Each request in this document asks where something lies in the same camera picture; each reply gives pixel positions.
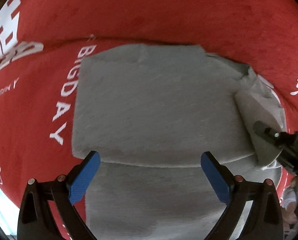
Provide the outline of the person's right hand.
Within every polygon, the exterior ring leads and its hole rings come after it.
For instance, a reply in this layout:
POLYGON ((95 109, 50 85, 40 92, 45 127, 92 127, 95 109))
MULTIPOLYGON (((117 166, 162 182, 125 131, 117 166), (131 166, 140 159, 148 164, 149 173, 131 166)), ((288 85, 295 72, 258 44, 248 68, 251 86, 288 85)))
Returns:
POLYGON ((285 232, 298 230, 298 176, 295 176, 283 190, 281 209, 285 232))

